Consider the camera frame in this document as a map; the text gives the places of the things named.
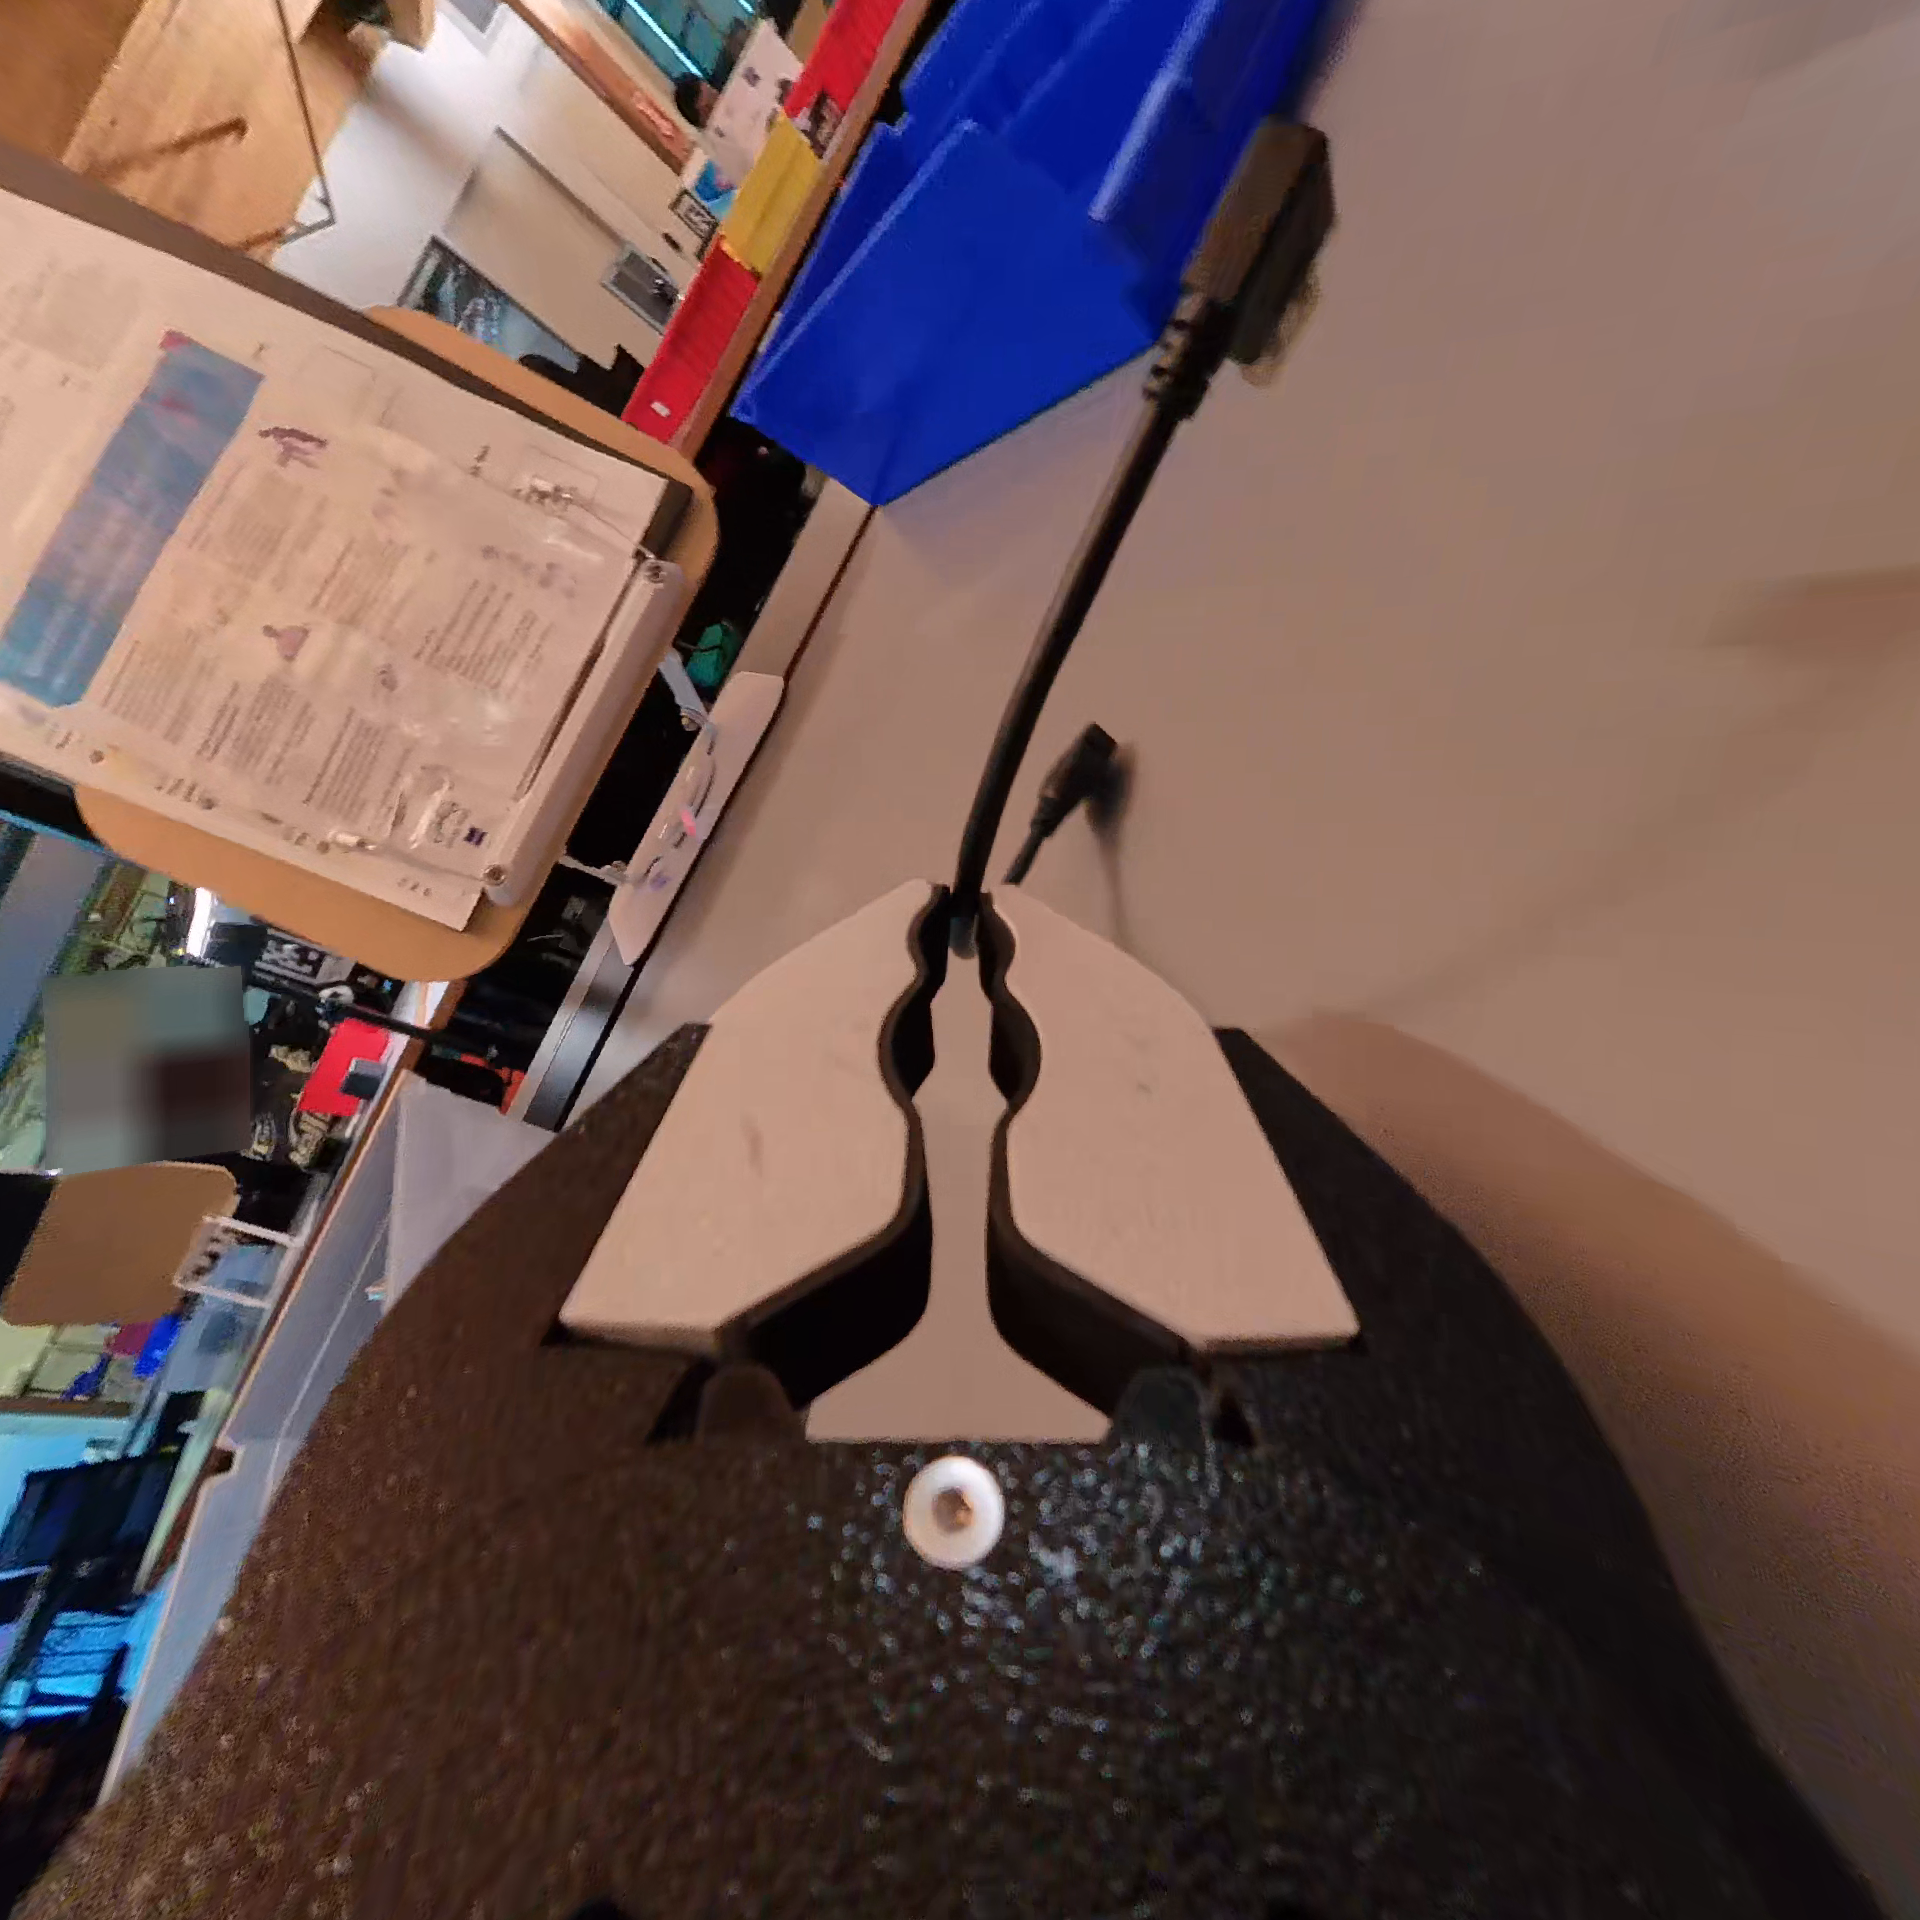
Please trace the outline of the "blue plastic bin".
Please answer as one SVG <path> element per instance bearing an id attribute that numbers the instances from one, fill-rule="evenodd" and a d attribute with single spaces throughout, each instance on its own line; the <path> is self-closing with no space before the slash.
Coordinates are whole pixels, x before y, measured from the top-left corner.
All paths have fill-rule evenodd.
<path id="1" fill-rule="evenodd" d="M 1178 301 L 1001 136 L 961 122 L 910 175 L 868 154 L 735 417 L 890 506 L 1137 363 Z"/>
<path id="2" fill-rule="evenodd" d="M 950 3 L 900 88 L 898 150 L 965 129 L 1097 222 L 1132 222 L 1161 163 L 1182 206 L 1310 88 L 1340 3 Z"/>

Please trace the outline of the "yellow plastic bin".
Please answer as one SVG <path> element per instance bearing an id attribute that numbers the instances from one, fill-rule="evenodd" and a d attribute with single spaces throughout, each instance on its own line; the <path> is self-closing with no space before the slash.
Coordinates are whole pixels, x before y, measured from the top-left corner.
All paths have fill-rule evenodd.
<path id="1" fill-rule="evenodd" d="M 793 118 L 775 115 L 718 232 L 723 250 L 753 279 L 768 281 L 779 264 L 823 167 L 808 133 Z"/>

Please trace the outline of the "small wooden document stand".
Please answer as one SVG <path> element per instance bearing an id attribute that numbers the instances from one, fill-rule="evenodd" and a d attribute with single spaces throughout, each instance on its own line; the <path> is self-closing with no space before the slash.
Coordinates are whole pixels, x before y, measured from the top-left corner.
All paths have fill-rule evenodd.
<path id="1" fill-rule="evenodd" d="M 2 1324 L 127 1327 L 166 1317 L 221 1239 L 291 1245 L 246 1224 L 214 1164 L 2 1173 Z"/>

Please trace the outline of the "small clear packet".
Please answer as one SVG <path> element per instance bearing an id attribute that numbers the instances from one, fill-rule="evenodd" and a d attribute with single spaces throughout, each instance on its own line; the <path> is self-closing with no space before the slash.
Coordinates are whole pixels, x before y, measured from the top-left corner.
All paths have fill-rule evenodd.
<path id="1" fill-rule="evenodd" d="M 414 763 L 398 786 L 384 850 L 433 875 L 483 886 L 501 871 L 515 799 L 454 765 Z"/>

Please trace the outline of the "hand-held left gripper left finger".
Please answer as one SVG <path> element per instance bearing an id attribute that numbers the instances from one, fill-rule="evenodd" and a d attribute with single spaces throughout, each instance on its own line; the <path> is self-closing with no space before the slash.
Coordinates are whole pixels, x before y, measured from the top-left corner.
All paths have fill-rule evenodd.
<path id="1" fill-rule="evenodd" d="M 905 881 L 757 974 L 710 1020 L 589 1255 L 564 1332 L 746 1355 L 905 1230 L 947 892 Z"/>

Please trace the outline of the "red plastic bin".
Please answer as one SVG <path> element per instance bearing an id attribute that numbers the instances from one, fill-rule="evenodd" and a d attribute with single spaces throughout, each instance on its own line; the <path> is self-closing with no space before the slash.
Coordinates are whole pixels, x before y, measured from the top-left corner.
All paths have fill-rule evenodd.
<path id="1" fill-rule="evenodd" d="M 828 156 L 898 15 L 900 3 L 828 3 L 825 26 L 783 99 L 787 121 L 815 156 Z"/>
<path id="2" fill-rule="evenodd" d="M 660 445 L 675 442 L 739 333 L 758 275 L 718 240 L 687 285 L 655 356 L 632 392 L 622 421 Z"/>

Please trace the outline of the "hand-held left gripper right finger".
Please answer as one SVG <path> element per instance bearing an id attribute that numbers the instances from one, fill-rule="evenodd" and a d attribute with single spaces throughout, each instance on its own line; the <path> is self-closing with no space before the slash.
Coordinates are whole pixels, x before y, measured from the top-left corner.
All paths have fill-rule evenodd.
<path id="1" fill-rule="evenodd" d="M 1347 1345 L 1357 1310 L 1200 1011 L 1017 886 L 993 928 L 1039 1049 L 1005 1128 L 1021 1243 L 1192 1355 Z"/>

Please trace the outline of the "grey desk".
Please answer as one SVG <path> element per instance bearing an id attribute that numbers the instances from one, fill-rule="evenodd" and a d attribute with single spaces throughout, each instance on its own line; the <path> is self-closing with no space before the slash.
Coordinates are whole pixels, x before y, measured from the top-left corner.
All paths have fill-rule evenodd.
<path id="1" fill-rule="evenodd" d="M 1917 7 L 1360 3 L 1340 225 L 1021 779 L 1055 913 L 1507 1277 L 1917 1896 Z"/>

